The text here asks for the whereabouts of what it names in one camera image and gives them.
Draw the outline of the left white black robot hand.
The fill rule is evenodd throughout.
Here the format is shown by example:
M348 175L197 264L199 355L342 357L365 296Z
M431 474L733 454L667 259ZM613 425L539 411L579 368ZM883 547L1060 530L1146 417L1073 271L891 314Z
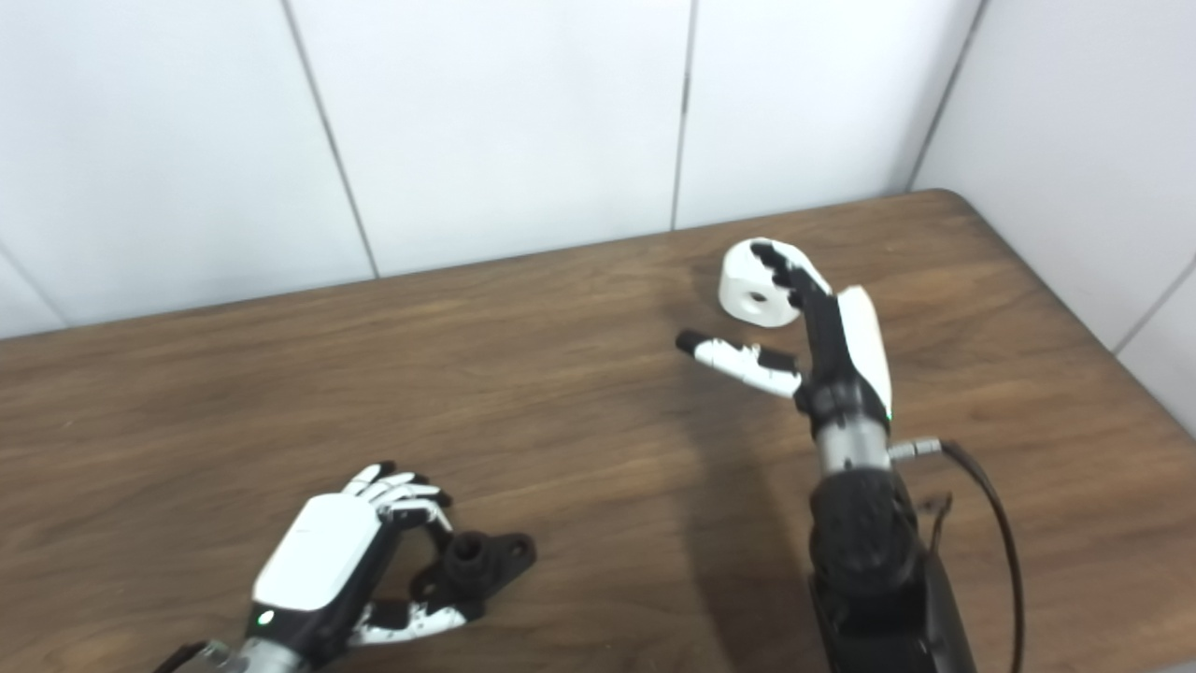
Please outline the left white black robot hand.
M240 657L248 672L316 672L347 651L462 629L484 616L472 600L376 600L405 532L454 537L451 497L392 461L371 464L336 492L307 498L254 582Z

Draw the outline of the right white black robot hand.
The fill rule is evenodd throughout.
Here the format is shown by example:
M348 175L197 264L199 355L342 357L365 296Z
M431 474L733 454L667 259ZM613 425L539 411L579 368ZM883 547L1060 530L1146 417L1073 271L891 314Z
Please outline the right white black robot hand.
M855 417L878 422L889 432L892 383L875 304L867 290L852 285L834 293L791 244L753 238L748 253L804 319L810 371L800 371L793 354L696 331L676 334L676 348L748 387L794 400L810 421L812 435Z

